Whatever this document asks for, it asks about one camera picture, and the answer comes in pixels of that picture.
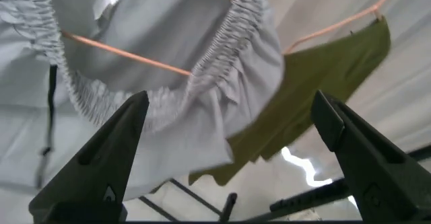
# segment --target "black drawstring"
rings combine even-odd
[[[46,147],[40,153],[42,160],[40,162],[36,187],[42,188],[44,173],[48,165],[48,155],[53,150],[53,124],[54,124],[54,92],[57,86],[57,66],[51,65],[49,68],[49,88],[48,88],[48,131],[46,133]]]

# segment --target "green garment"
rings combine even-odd
[[[268,160],[312,126],[310,107],[318,89],[345,102],[388,55],[391,39],[386,20],[345,38],[284,57],[284,79],[256,121],[228,142],[234,163],[189,176],[192,184],[210,174],[220,186],[248,162]]]

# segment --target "hanging clothes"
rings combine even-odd
[[[147,91],[125,200],[174,176],[232,163],[226,137],[253,121],[281,83],[267,0],[103,1],[0,0],[0,187],[37,192],[50,65],[58,72],[43,184],[131,94]],[[191,75],[78,44],[61,30]]]
[[[286,70],[280,88],[256,121],[228,139],[235,162],[189,176],[192,184],[204,174],[226,185],[248,162],[268,160],[311,125],[310,107],[321,89],[343,102],[380,65],[391,39],[386,20],[376,20],[351,36],[284,57]]]

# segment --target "copper wire hanger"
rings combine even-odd
[[[380,7],[383,5],[383,3],[385,1],[386,0],[379,0],[377,3],[375,3],[372,6],[370,6],[368,9],[365,9],[365,10],[357,13],[356,15],[353,15],[353,16],[351,16],[351,17],[349,17],[349,18],[347,18],[347,19],[345,19],[345,20],[343,20],[341,22],[333,24],[332,26],[329,26],[329,27],[327,27],[327,28],[325,28],[323,30],[319,30],[318,32],[315,32],[315,33],[309,34],[309,35],[307,35],[307,36],[305,36],[303,38],[300,38],[295,43],[293,43],[291,46],[289,46],[284,51],[284,54],[291,53],[299,44],[301,44],[303,42],[306,42],[307,40],[310,40],[310,39],[315,38],[317,36],[321,36],[323,34],[331,32],[331,31],[333,31],[333,30],[335,30],[337,28],[340,28],[340,27],[342,27],[342,26],[344,26],[344,25],[346,25],[346,24],[348,24],[348,23],[350,23],[352,21],[355,21],[355,20],[357,20],[357,19],[359,19],[361,17],[364,17],[365,15],[368,15],[369,13],[373,13],[377,17],[377,19],[382,20],[382,14],[378,10],[380,9]]]
[[[127,57],[129,59],[133,59],[133,60],[139,61],[141,63],[151,64],[151,65],[153,65],[155,67],[159,67],[161,69],[168,69],[170,71],[173,71],[173,72],[176,72],[176,73],[180,73],[182,75],[187,75],[188,76],[188,75],[191,74],[191,72],[189,72],[189,71],[185,71],[185,70],[179,69],[177,67],[166,65],[164,63],[160,63],[160,62],[155,61],[155,60],[147,59],[145,57],[141,57],[139,55],[136,55],[136,54],[133,54],[133,53],[126,52],[124,50],[115,48],[113,46],[109,46],[109,45],[106,45],[106,44],[103,44],[103,43],[100,43],[100,42],[96,42],[95,40],[90,40],[90,39],[85,38],[83,36],[78,36],[78,35],[75,35],[75,34],[72,34],[72,33],[69,33],[69,32],[65,32],[64,30],[61,30],[61,34],[64,37],[72,39],[74,41],[81,42],[81,43],[84,43],[84,44],[87,44],[87,45],[90,45],[90,46],[95,46],[97,48],[101,48],[103,50],[107,50],[108,52],[112,52],[112,53],[118,54],[120,56]]]

